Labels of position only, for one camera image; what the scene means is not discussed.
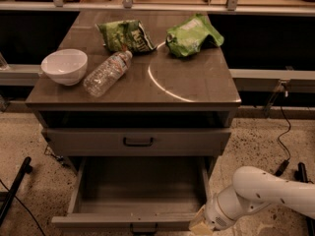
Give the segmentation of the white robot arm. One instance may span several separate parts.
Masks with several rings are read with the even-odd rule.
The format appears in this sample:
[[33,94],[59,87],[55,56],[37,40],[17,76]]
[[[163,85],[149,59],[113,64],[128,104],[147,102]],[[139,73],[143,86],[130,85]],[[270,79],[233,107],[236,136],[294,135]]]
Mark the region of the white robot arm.
[[283,205],[309,218],[315,218],[315,186],[289,181],[253,166],[238,168],[232,183],[214,194],[189,223],[197,236],[212,236],[225,230],[242,216],[257,213],[271,205]]

